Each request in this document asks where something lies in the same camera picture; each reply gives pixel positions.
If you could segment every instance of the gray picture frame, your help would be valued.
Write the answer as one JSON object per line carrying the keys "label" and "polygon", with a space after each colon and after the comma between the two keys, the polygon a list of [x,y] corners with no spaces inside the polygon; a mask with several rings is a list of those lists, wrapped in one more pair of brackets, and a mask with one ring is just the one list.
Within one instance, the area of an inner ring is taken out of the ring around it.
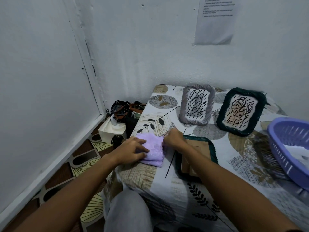
{"label": "gray picture frame", "polygon": [[[186,109],[188,106],[188,102],[190,102],[193,98],[189,100],[189,91],[191,89],[195,90],[207,90],[209,92],[208,96],[208,102],[207,107],[205,108],[205,116],[201,120],[189,120],[186,118],[186,113],[188,110]],[[179,120],[180,122],[184,124],[192,124],[192,125],[199,125],[199,126],[205,126],[208,124],[208,122],[211,119],[211,112],[212,108],[214,106],[214,97],[216,95],[216,90],[211,85],[198,85],[198,84],[191,84],[184,88],[183,94],[182,94],[182,100],[181,100],[181,106],[180,106],[180,114],[179,114]]]}

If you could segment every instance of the patterned bedsheet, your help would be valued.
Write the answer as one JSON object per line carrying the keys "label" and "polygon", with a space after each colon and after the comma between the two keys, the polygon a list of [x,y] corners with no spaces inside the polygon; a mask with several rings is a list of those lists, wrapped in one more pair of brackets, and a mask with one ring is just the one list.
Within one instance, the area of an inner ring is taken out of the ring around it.
{"label": "patterned bedsheet", "polygon": [[[216,118],[228,90],[216,88],[212,118],[206,126],[179,121],[183,88],[157,85],[132,135],[139,132],[166,135],[177,127],[183,134],[206,137],[215,148],[220,166],[241,177],[264,194],[302,230],[309,231],[309,197],[284,174],[268,145],[266,128],[284,111],[266,95],[268,105],[255,130],[247,137],[222,131]],[[162,168],[135,163],[119,166],[103,190],[104,215],[123,187],[141,194],[161,229],[191,226],[207,231],[237,231],[203,184],[184,181],[175,172],[174,151],[168,149]]]}

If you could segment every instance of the laundry basket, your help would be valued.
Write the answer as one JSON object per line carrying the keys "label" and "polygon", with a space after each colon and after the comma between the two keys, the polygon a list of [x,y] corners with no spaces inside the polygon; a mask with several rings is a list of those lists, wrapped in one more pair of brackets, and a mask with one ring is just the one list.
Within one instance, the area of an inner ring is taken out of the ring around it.
{"label": "laundry basket", "polygon": [[267,131],[270,149],[283,170],[296,184],[309,191],[309,170],[284,147],[285,144],[309,149],[309,122],[280,117],[268,125]]}

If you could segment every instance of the white box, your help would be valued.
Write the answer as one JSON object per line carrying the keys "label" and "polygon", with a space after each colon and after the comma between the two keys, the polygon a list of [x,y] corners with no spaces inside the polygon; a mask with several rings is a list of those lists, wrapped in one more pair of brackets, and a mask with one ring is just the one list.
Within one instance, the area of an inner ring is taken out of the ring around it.
{"label": "white box", "polygon": [[100,134],[102,142],[111,143],[112,138],[119,134],[122,135],[124,139],[127,139],[126,124],[117,123],[117,125],[112,125],[110,117],[108,117],[98,129],[98,133]]}

